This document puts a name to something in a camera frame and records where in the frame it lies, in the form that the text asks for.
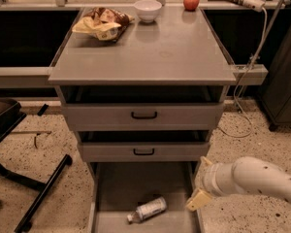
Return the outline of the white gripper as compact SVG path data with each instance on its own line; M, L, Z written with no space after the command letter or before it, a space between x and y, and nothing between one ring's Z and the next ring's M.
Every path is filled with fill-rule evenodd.
M227 196L236 192L232 163L213 164L205 156L201 156L200 159L208 166L202 177L202 184L206 190L196 189L187 200L185 208L191 212L207 205L212 199L211 195Z

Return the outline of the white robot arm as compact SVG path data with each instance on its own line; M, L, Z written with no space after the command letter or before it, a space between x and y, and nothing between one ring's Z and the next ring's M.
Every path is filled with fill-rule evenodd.
M202 176L202 188L193 191L185 207L194 212L207 205L213 197L264 195L281 199L291 205L291 175L273 163L250 156L232 163L212 163L204 156L207 165Z

